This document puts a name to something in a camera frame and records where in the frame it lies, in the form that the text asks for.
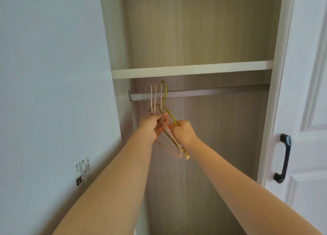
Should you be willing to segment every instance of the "rod bracket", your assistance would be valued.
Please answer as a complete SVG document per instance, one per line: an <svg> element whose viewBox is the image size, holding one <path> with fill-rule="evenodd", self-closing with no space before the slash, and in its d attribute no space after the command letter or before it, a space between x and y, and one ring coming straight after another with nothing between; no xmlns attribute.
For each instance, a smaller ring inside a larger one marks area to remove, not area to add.
<svg viewBox="0 0 327 235"><path fill-rule="evenodd" d="M132 96L130 95L130 91L128 91L128 100L131 102L131 101L133 101L133 98L132 98Z"/></svg>

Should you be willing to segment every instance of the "white shelf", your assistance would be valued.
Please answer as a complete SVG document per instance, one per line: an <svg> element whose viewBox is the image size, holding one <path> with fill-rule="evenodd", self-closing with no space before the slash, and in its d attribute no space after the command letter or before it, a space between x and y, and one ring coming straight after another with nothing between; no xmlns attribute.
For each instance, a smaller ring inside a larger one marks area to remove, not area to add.
<svg viewBox="0 0 327 235"><path fill-rule="evenodd" d="M113 70L112 79L144 78L180 76L194 74L209 74L234 71L269 70L272 69L273 61L254 61L239 63L216 63L187 66L171 66L157 68Z"/></svg>

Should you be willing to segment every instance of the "hand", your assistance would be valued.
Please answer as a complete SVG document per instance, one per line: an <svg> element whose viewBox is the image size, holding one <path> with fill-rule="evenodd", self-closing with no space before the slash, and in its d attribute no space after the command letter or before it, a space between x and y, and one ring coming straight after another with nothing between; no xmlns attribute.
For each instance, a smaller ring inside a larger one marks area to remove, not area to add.
<svg viewBox="0 0 327 235"><path fill-rule="evenodd" d="M177 124L171 123L168 128L171 129L172 134L175 136L177 141L187 149L194 141L198 139L196 136L191 123L186 120L178 120Z"/></svg>
<svg viewBox="0 0 327 235"><path fill-rule="evenodd" d="M152 142L154 142L165 129L165 127L160 122L161 117L164 120L165 124L168 125L169 116L167 113L151 115L149 117L140 119L139 129L145 130L146 136L148 136L149 132L149 135L153 140Z"/></svg>

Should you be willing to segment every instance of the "white wall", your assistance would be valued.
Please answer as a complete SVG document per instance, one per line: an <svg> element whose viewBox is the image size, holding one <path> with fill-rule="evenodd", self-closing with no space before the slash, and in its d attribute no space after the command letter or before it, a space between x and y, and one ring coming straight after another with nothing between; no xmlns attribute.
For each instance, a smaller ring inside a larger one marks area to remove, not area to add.
<svg viewBox="0 0 327 235"><path fill-rule="evenodd" d="M100 0L0 0L0 234L51 233L120 139Z"/></svg>

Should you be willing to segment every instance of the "right arm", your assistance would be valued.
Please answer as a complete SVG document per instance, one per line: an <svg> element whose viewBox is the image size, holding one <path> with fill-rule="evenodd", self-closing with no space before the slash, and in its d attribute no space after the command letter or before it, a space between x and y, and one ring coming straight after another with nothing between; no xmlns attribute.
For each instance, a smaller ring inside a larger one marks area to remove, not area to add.
<svg viewBox="0 0 327 235"><path fill-rule="evenodd" d="M319 234L308 221L199 140L188 121L170 124L247 234Z"/></svg>

